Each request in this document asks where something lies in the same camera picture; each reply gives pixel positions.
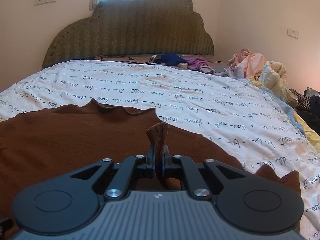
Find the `brown knit sweater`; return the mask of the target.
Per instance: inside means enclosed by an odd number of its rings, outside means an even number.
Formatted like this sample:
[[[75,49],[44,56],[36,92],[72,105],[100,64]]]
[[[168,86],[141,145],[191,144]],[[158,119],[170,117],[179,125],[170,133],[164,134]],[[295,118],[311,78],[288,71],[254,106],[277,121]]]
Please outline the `brown knit sweater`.
[[[155,177],[113,171],[127,157],[155,150]],[[204,171],[186,180],[159,176],[164,147]],[[95,100],[43,109],[1,122],[1,236],[22,229],[64,235],[104,217],[107,235],[150,230],[186,235],[221,222],[260,235],[299,227],[299,174],[279,177],[263,165],[254,174],[204,136],[144,111]]]

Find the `pink clothes pile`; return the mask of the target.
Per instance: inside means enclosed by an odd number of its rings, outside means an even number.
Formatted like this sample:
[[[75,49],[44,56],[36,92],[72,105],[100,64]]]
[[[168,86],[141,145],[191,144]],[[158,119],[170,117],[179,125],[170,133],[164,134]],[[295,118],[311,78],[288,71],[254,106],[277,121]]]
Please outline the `pink clothes pile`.
[[[233,79],[254,77],[256,80],[263,71],[266,59],[261,53],[253,53],[242,49],[240,54],[234,54],[227,63],[228,76]]]

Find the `dark clothes pile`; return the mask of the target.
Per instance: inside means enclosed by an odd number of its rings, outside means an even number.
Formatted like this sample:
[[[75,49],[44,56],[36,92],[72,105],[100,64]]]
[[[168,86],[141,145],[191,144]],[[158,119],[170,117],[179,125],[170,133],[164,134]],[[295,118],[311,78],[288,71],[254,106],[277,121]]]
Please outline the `dark clothes pile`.
[[[319,134],[319,96],[310,97],[310,111],[297,109],[297,112],[307,125]]]

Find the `white script-print bed sheet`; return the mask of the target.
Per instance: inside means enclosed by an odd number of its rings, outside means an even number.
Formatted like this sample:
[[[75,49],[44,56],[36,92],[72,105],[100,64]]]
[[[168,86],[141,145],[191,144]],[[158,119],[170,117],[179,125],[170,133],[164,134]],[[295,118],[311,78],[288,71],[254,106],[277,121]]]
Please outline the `white script-print bed sheet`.
[[[155,108],[176,127],[199,133],[254,172],[300,174],[301,233],[319,239],[319,154],[282,108],[259,87],[229,77],[149,64],[72,60],[37,72],[1,92],[1,120],[20,113],[109,105]]]

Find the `blue cloth on bed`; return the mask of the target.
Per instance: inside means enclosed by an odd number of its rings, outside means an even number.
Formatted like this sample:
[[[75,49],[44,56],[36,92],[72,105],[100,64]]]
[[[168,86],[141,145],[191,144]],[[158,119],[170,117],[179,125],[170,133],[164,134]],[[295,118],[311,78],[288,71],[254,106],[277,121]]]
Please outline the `blue cloth on bed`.
[[[172,53],[163,55],[153,55],[152,59],[155,63],[163,63],[166,66],[178,66],[179,64],[188,64],[188,62],[185,59]]]

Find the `purple garment on bed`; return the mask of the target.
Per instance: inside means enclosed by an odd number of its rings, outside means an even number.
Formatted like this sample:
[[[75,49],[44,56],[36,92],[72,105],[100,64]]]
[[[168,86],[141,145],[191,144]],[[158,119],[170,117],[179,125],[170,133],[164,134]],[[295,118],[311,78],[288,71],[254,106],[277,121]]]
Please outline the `purple garment on bed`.
[[[188,63],[188,69],[202,72],[204,74],[213,74],[215,70],[208,65],[208,62],[201,57],[184,57]]]

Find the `olive green upholstered headboard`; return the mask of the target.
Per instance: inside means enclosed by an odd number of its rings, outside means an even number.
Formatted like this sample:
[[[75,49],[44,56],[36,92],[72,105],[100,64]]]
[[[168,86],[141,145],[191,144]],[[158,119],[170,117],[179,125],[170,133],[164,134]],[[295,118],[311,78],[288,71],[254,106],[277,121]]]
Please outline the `olive green upholstered headboard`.
[[[192,0],[101,0],[91,16],[56,35],[42,67],[98,55],[165,53],[214,55]]]

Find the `yellow blue blanket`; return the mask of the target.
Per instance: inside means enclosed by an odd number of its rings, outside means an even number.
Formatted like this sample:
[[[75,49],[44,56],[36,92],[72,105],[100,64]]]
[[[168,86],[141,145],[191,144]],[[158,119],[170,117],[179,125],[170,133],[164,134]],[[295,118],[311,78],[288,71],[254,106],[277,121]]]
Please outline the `yellow blue blanket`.
[[[310,142],[310,144],[316,149],[319,154],[319,135],[303,120],[303,118],[287,103],[281,101],[277,98],[273,92],[265,88],[262,83],[259,81],[255,81],[255,79],[240,79],[241,82],[251,84],[255,87],[259,87],[263,92],[267,93],[274,102],[276,102],[282,110],[286,113],[290,122],[296,126],[301,133],[304,134],[306,139]]]

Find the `cream quilted jacket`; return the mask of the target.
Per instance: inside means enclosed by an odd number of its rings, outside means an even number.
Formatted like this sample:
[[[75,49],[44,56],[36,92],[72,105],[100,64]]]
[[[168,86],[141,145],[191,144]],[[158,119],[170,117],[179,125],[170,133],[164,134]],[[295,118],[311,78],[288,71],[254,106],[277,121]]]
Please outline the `cream quilted jacket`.
[[[280,62],[267,61],[258,78],[266,88],[292,108],[297,107],[298,98],[289,90],[285,66]]]

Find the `black white patterned garment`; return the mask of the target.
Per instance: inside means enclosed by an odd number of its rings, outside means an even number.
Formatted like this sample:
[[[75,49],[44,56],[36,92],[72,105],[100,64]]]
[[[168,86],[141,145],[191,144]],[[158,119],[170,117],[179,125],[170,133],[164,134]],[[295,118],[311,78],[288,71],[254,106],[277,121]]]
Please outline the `black white patterned garment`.
[[[297,109],[310,111],[310,97],[304,96],[293,88],[290,88],[289,91],[292,92],[298,99],[298,104],[296,107]]]

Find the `white wall light switch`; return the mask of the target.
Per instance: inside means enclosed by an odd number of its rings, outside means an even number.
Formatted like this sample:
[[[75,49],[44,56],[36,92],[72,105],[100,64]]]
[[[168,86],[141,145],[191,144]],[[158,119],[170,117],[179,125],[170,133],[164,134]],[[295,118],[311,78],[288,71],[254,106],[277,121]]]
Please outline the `white wall light switch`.
[[[299,39],[299,32],[290,28],[287,28],[287,35],[295,38],[295,39]]]

